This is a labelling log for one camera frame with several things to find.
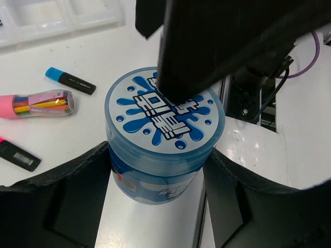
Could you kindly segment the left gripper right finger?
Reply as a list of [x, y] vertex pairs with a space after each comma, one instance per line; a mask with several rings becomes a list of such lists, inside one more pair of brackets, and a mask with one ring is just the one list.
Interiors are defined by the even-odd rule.
[[330, 247], [330, 182], [299, 190], [213, 150], [203, 165], [216, 247]]

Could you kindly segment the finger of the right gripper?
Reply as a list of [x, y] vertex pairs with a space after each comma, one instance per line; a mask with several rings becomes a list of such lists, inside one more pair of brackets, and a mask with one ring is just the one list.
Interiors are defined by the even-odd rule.
[[163, 25], [166, 0], [136, 0], [136, 30], [148, 39]]

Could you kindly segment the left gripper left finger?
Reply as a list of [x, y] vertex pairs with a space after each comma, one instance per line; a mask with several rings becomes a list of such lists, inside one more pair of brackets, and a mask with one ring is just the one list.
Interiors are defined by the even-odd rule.
[[1, 247], [94, 247], [111, 173], [108, 143], [1, 187]]

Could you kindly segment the blue highlighter marker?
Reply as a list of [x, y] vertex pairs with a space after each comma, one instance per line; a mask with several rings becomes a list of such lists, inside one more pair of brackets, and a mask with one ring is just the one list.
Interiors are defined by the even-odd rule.
[[54, 67], [50, 67], [45, 76], [88, 95], [92, 95], [96, 90], [95, 85]]

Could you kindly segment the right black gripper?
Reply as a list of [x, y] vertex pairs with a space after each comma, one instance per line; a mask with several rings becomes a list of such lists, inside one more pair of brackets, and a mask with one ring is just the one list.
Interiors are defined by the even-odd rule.
[[239, 91], [258, 92], [293, 62], [297, 38], [329, 22], [325, 0], [167, 1], [158, 89], [184, 102], [232, 73]]

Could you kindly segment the blue slime jar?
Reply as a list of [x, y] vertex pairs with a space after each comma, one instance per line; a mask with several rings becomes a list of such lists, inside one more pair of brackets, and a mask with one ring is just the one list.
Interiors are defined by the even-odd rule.
[[225, 126], [212, 89], [176, 105], [156, 84], [155, 67], [128, 72], [111, 86], [104, 104], [115, 182], [127, 196], [149, 205], [183, 194]]

